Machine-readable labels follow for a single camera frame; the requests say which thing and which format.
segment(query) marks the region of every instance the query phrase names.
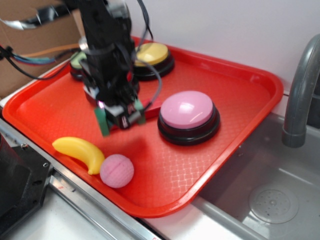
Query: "white wall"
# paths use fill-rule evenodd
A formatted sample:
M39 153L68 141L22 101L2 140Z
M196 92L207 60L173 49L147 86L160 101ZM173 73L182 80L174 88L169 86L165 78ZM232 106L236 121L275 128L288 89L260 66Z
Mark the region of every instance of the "white wall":
M137 0L125 0L132 35L144 29ZM289 91L309 40L320 33L319 0L143 0L157 42L276 74Z

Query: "textured pink ball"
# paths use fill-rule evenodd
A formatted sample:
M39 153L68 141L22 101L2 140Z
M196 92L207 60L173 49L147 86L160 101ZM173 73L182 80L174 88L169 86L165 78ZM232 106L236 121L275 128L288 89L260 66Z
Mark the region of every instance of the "textured pink ball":
M134 172L134 165L129 158L121 154L114 154L103 161L100 168L100 177L106 185L118 189L131 181Z

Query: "drain strainer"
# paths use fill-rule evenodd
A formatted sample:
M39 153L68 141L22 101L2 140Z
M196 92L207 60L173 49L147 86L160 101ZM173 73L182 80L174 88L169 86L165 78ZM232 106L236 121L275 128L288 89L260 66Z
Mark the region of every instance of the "drain strainer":
M282 224L296 216L299 203L297 197L286 187L265 184L252 191L249 206L259 219L271 224Z

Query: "sink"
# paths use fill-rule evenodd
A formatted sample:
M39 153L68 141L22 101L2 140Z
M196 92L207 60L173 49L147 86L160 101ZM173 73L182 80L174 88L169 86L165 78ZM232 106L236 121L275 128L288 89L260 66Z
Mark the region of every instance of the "sink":
M262 238L318 240L320 132L307 127L304 146L289 148L283 122L271 113L199 196Z

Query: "toy banana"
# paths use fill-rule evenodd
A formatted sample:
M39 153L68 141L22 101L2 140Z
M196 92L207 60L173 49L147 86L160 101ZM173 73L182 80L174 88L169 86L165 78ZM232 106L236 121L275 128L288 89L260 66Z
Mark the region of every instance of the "toy banana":
M88 167L88 174L95 175L100 172L100 167L105 156L102 151L82 138L73 136L60 137L52 143L59 153L78 159Z

